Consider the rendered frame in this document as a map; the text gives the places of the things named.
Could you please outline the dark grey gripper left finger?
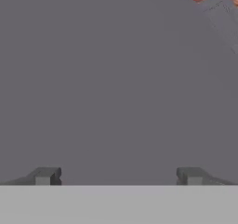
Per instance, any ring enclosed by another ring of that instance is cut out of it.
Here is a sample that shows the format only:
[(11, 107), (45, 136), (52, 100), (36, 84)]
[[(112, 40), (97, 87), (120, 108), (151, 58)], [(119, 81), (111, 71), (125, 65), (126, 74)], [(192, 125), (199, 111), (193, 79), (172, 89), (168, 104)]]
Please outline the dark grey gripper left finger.
[(27, 176), (0, 183), (0, 186), (60, 185), (61, 184), (60, 177), (61, 177), (60, 167), (37, 167)]

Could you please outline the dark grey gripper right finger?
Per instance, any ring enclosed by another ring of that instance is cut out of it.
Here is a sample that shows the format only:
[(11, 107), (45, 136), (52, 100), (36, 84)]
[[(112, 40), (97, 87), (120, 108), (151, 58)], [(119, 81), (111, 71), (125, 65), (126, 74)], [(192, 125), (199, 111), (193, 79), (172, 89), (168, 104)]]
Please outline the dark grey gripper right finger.
[(178, 185), (233, 185), (226, 179), (216, 178), (201, 167), (178, 167)]

